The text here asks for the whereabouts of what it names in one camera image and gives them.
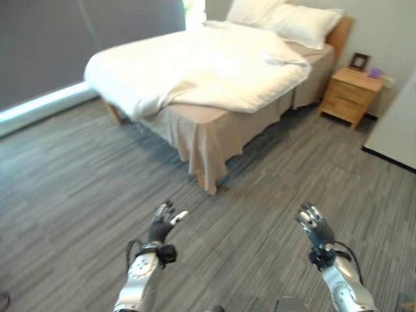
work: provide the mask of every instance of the striped carpet floor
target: striped carpet floor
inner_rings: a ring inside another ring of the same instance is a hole
[[[272,311],[295,294],[333,311],[309,243],[294,221],[318,205],[357,254],[380,311],[416,294],[415,175],[363,153],[371,131],[287,113],[228,161],[210,196],[158,136],[118,127],[91,101],[0,141],[0,291],[10,312],[111,311],[128,240],[145,237],[167,198],[190,216],[169,237],[179,251],[156,311]]]

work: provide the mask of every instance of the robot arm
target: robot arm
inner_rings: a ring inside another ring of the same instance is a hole
[[[175,248],[164,242],[174,226],[188,215],[187,211],[183,211],[172,217],[173,212],[169,201],[157,209],[149,229],[149,243],[141,246],[128,268],[127,281],[113,312],[152,311],[163,268],[176,260]]]
[[[316,207],[302,205],[296,221],[313,244],[309,259],[318,266],[338,312],[377,312],[370,292],[345,253],[337,252],[335,235]]]

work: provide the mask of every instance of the gray curtain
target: gray curtain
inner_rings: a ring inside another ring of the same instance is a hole
[[[183,29],[182,0],[2,0],[0,110],[82,81],[97,50]]]

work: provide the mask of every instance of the white wall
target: white wall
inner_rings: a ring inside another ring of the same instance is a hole
[[[377,123],[365,147],[416,169],[416,71]]]
[[[207,19],[223,20],[232,0],[206,0]],[[347,66],[354,52],[372,57],[369,67],[381,68],[396,79],[392,89],[384,89],[369,109],[382,116],[403,88],[416,63],[415,0],[289,0],[289,3],[316,8],[343,8],[356,24],[337,67]]]

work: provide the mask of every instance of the drawer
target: drawer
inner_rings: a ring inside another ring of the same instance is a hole
[[[330,94],[364,106],[367,104],[368,98],[371,95],[371,91],[358,88],[352,84],[334,81],[330,90]]]
[[[328,96],[322,110],[347,121],[354,121],[363,114],[364,107],[337,96]]]

